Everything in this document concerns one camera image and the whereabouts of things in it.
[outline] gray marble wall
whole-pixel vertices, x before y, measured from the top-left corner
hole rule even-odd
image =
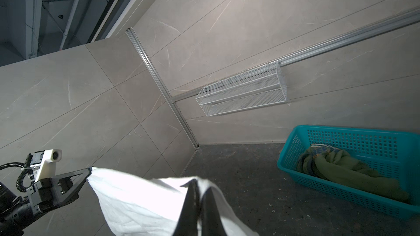
[[[63,150],[57,174],[89,166],[179,176],[195,152],[126,35],[0,68],[0,164]],[[18,169],[0,171],[15,189]],[[92,188],[25,235],[112,235]]]
[[[134,26],[172,96],[420,5],[420,0],[156,0]],[[299,124],[417,132],[420,24],[283,68],[288,102],[205,117],[201,144],[284,142]]]

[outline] robotic arm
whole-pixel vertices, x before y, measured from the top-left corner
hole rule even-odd
[[[0,236],[21,236],[23,229],[46,213],[63,207],[79,197],[79,191],[91,174],[91,168],[85,168],[55,176],[55,166],[61,160],[60,149],[50,149],[28,155],[26,162],[8,163],[8,167],[20,167],[22,173],[16,182],[19,191],[26,196],[17,197],[0,182]],[[31,179],[31,186],[23,186],[26,175]]]

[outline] metal rail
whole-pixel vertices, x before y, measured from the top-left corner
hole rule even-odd
[[[299,50],[297,52],[294,52],[292,54],[283,56],[281,58],[272,60],[270,63],[273,62],[280,62],[280,66],[286,66],[286,65],[290,65],[292,63],[304,60],[304,59],[308,59],[311,58],[313,56],[317,56],[320,54],[323,54],[325,52],[329,52],[331,50],[334,49],[338,49],[341,48],[343,46],[346,45],[350,45],[371,37],[375,37],[377,35],[398,29],[398,28],[402,28],[404,26],[410,25],[410,24],[414,24],[420,21],[420,8],[415,8],[415,9],[411,9],[408,10],[404,13],[398,14],[396,16],[387,18],[387,19],[383,19],[379,22],[367,25],[365,27],[353,30],[349,33],[346,34],[342,34],[338,37],[323,41],[319,44],[310,46],[308,48],[305,48],[303,50]],[[251,70],[251,69],[255,69],[258,68],[260,66],[264,66],[267,63],[264,63],[262,65],[258,65],[255,67],[252,67],[250,69],[247,69],[245,71]],[[175,97],[170,98],[170,102],[177,102],[183,99],[186,99],[188,97],[192,97],[192,96],[196,96],[198,95],[198,93],[200,92],[200,90],[202,89],[202,87],[190,90],[188,92],[182,93],[180,95],[177,95]]]
[[[185,121],[184,116],[182,116],[181,111],[179,110],[178,106],[175,104],[175,102],[171,101],[171,95],[169,94],[168,89],[164,85],[162,79],[160,78],[159,74],[157,73],[154,65],[149,59],[149,56],[147,55],[146,51],[144,50],[142,44],[140,43],[136,33],[133,29],[129,28],[126,30],[126,34],[128,35],[129,39],[134,45],[134,48],[137,50],[139,55],[144,61],[144,64],[146,65],[147,69],[149,70],[150,74],[152,75],[153,79],[155,80],[158,88],[160,89],[160,92],[162,92],[162,95],[165,97],[166,101],[169,103],[169,106],[171,107],[173,113],[175,114],[176,118],[178,119],[179,123],[181,124],[182,128],[185,130],[188,138],[191,140],[192,144],[195,148],[198,148],[198,142],[194,137],[194,134],[192,134],[191,129],[189,128],[188,124]]]

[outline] black cable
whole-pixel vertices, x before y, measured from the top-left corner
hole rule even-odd
[[[28,174],[31,180],[31,185],[34,184],[34,171],[30,168],[32,160],[32,154],[28,154],[25,160],[25,164],[23,166],[24,170],[22,170],[21,174],[16,181],[16,188],[20,192],[26,192],[26,187],[24,186],[24,178]]]
[[[11,168],[11,167],[23,168],[24,164],[21,162],[6,163],[0,166],[0,170],[5,169],[5,168]]]

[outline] wire mesh basket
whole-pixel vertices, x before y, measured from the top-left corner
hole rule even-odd
[[[195,99],[207,116],[214,116],[285,102],[287,88],[275,62],[205,86]]]

